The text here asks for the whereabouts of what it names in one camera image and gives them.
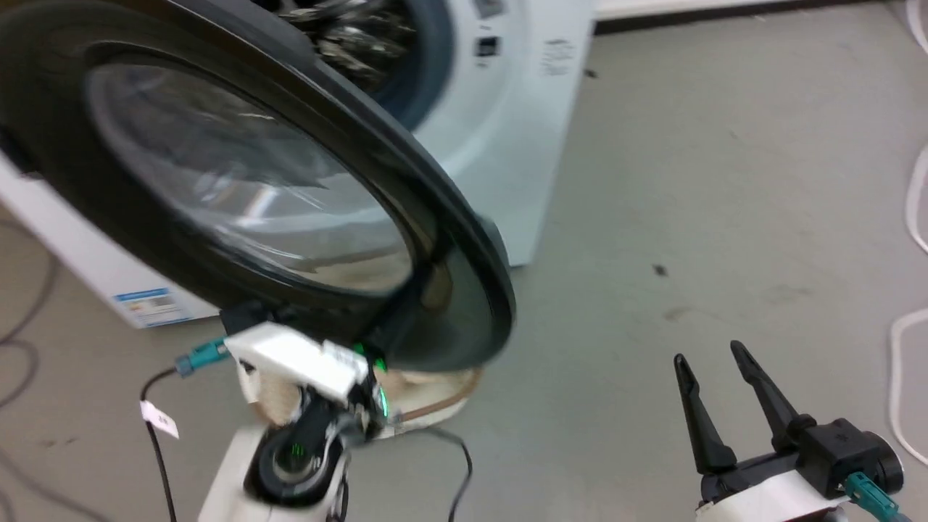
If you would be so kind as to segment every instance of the cable tag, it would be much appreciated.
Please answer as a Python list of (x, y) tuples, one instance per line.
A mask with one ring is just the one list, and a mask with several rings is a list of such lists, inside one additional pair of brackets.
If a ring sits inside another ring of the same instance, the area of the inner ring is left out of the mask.
[(177, 423), (174, 422), (174, 419), (169, 417), (164, 411), (155, 408), (155, 405), (143, 400), (139, 403), (142, 407), (142, 418), (150, 422), (151, 425), (160, 429), (164, 433), (173, 436), (174, 438), (180, 438), (180, 435), (177, 434)]

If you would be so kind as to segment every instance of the grey floor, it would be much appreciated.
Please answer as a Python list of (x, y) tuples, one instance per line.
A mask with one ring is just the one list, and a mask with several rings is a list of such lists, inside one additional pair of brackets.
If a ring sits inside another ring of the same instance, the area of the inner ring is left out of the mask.
[[(768, 433), (727, 344), (747, 343), (802, 411), (888, 436), (891, 320), (928, 305), (928, 256), (902, 227), (928, 142), (928, 57), (882, 5), (597, 38), (537, 262), (515, 274), (518, 331), (448, 427), (476, 462), (459, 520), (689, 520), (699, 480), (671, 358), (683, 352), (741, 457)], [(45, 253), (0, 231), (0, 331)], [(657, 275), (654, 265), (666, 268)], [(166, 519), (138, 420), (140, 383), (218, 323), (134, 331), (70, 273), (24, 334), (34, 386), (0, 411), (0, 445), (31, 476), (112, 521)], [(928, 450), (928, 351), (907, 359), (911, 440)], [(0, 397), (24, 368), (0, 356)], [(236, 427), (228, 366), (158, 388), (180, 425), (165, 457), (193, 520)], [(912, 518), (928, 472), (904, 457)], [(446, 517), (457, 450), (407, 437), (354, 460), (352, 520)], [(79, 520), (0, 470), (18, 520)], [(865, 520), (854, 515), (854, 520)]]

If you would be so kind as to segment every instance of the blue connector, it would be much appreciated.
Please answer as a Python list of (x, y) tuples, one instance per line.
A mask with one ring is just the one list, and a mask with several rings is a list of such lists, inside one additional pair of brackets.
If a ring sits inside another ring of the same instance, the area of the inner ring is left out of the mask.
[(889, 495), (859, 471), (852, 473), (844, 481), (844, 493), (851, 502), (859, 505), (880, 522), (909, 520), (899, 513), (899, 504), (893, 502)]
[(213, 339), (209, 343), (197, 346), (189, 354), (182, 355), (174, 360), (174, 368), (181, 377), (187, 377), (200, 368), (219, 362), (229, 356), (224, 337)]

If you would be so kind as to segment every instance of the open washing machine door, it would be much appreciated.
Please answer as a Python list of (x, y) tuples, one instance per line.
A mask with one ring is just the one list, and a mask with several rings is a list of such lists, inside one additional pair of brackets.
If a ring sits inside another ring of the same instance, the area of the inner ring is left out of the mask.
[(231, 330), (273, 319), (426, 372), (509, 336), (493, 227), (249, 0), (0, 2), (0, 125), (23, 172)]

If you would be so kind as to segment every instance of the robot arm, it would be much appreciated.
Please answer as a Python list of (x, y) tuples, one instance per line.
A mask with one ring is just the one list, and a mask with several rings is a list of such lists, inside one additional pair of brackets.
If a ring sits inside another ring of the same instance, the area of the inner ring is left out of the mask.
[(287, 405), (288, 416), (295, 406), (293, 422), (236, 433), (200, 522), (340, 522), (348, 449), (386, 424), (367, 360), (273, 322), (231, 335), (225, 344), (248, 369), (239, 380), (249, 402), (258, 400), (258, 386), (271, 376), (301, 396)]
[(902, 464), (889, 444), (846, 419), (819, 425), (797, 413), (742, 343), (732, 341), (731, 353), (761, 403), (774, 451), (739, 462), (715, 430), (686, 358), (677, 355), (677, 384), (702, 475), (697, 520), (844, 521), (845, 502), (857, 503), (881, 522), (905, 519), (888, 497), (903, 485)]

